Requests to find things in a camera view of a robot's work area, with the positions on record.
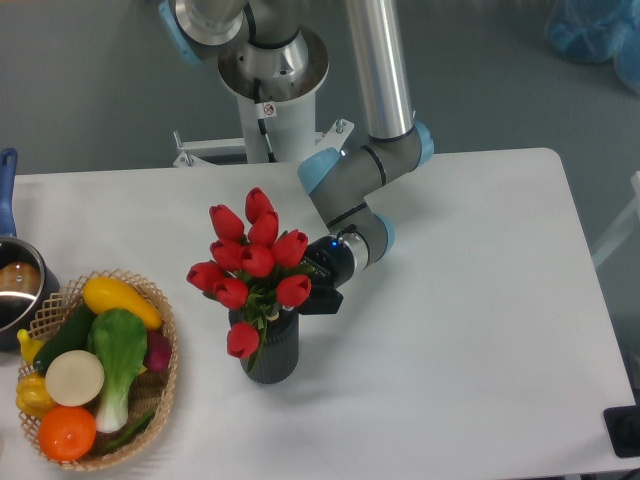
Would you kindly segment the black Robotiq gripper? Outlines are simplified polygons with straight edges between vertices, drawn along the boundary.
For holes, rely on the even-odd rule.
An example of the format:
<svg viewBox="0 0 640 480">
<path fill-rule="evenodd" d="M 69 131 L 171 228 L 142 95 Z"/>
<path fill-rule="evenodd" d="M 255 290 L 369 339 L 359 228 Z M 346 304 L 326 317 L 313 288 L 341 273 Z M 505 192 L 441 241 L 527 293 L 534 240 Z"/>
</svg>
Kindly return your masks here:
<svg viewBox="0 0 640 480">
<path fill-rule="evenodd" d="M 337 237 L 324 236 L 307 246 L 303 263 L 312 268 L 309 274 L 312 285 L 321 287 L 313 287 L 309 297 L 294 310 L 300 315 L 336 314 L 344 299 L 336 289 L 355 273 L 351 250 Z"/>
</svg>

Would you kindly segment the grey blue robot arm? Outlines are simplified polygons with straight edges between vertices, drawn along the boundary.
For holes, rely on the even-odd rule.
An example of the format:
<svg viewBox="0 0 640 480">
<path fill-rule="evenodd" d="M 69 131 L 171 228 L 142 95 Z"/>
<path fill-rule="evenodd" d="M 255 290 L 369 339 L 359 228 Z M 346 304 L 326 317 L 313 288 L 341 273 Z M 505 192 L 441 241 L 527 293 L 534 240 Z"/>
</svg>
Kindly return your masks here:
<svg viewBox="0 0 640 480">
<path fill-rule="evenodd" d="M 351 124 L 316 128 L 315 95 L 329 68 L 321 38 L 303 26 L 295 1 L 163 1 L 159 13 L 189 64 L 209 58 L 235 96 L 242 137 L 235 147 L 251 163 L 291 162 L 327 235 L 307 249 L 313 267 L 304 315 L 333 314 L 341 285 L 392 247 L 389 222 L 367 196 L 429 160 L 434 143 L 414 118 L 396 5 L 349 1 L 346 13 L 369 136 L 349 153 Z"/>
</svg>

